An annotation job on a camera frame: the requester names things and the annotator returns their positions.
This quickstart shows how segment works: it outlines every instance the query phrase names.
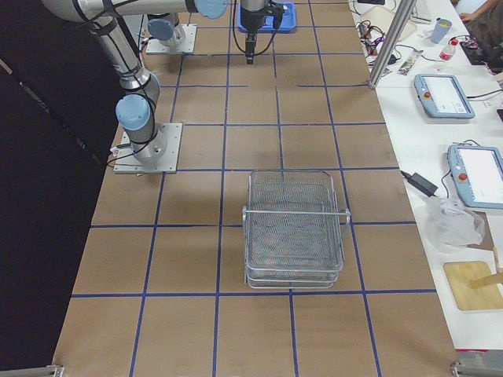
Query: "electronic device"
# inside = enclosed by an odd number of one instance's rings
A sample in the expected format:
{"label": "electronic device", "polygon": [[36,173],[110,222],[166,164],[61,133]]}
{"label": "electronic device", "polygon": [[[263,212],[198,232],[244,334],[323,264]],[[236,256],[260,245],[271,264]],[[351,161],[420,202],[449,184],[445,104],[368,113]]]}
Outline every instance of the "electronic device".
{"label": "electronic device", "polygon": [[447,160],[457,194],[467,207],[503,209],[503,169],[497,148],[451,145]]}
{"label": "electronic device", "polygon": [[413,7],[412,13],[410,14],[410,20],[418,24],[431,23],[432,18],[426,0],[416,0],[416,5]]}
{"label": "electronic device", "polygon": [[471,65],[484,65],[486,60],[486,54],[482,46],[477,42],[475,38],[467,38],[460,43],[464,54],[470,61]]}
{"label": "electronic device", "polygon": [[475,116],[460,83],[453,75],[416,75],[414,86],[430,118],[471,119]]}

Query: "wire basket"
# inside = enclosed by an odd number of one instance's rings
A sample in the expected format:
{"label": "wire basket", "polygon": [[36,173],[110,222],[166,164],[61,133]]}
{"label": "wire basket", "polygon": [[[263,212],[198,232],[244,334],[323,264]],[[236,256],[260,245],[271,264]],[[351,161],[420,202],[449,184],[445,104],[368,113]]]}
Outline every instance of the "wire basket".
{"label": "wire basket", "polygon": [[319,170],[256,170],[243,209],[245,280],[251,287],[327,288],[343,268],[332,178]]}

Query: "metal bracket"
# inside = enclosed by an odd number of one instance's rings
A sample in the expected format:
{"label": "metal bracket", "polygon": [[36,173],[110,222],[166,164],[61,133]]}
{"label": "metal bracket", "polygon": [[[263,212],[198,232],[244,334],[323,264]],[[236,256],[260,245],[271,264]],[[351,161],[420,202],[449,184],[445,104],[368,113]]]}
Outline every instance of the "metal bracket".
{"label": "metal bracket", "polygon": [[[120,149],[113,171],[117,174],[176,173],[180,141],[182,139],[182,124],[160,124],[159,132],[167,140],[166,151],[160,158],[149,163],[143,163],[134,156],[127,156],[131,154],[130,148]],[[123,134],[121,143],[129,144],[129,137],[126,133]]]}
{"label": "metal bracket", "polygon": [[43,368],[18,369],[0,372],[0,377],[63,377],[64,367],[48,365]]}
{"label": "metal bracket", "polygon": [[147,55],[180,55],[183,53],[193,53],[196,45],[196,24],[182,25],[185,31],[185,41],[176,45],[176,47],[168,47],[158,39],[151,39],[147,45]]}
{"label": "metal bracket", "polygon": [[454,363],[450,366],[454,377],[503,377],[503,370],[490,368],[467,367],[465,365]]}

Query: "plastic bag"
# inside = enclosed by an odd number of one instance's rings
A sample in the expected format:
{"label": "plastic bag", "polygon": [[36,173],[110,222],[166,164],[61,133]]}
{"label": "plastic bag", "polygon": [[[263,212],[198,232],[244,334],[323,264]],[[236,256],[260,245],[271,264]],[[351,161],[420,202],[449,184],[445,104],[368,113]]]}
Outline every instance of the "plastic bag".
{"label": "plastic bag", "polygon": [[436,241],[453,246],[482,243],[486,230],[484,220],[459,199],[432,197],[428,206],[428,233]]}

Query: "wooden board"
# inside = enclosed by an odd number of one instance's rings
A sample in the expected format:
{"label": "wooden board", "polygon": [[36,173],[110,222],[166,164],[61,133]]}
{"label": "wooden board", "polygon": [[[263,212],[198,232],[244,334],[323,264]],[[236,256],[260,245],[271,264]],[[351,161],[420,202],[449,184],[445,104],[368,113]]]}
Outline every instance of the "wooden board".
{"label": "wooden board", "polygon": [[450,262],[443,265],[459,310],[503,309],[503,297],[496,284],[471,288],[470,280],[489,276],[485,262]]}

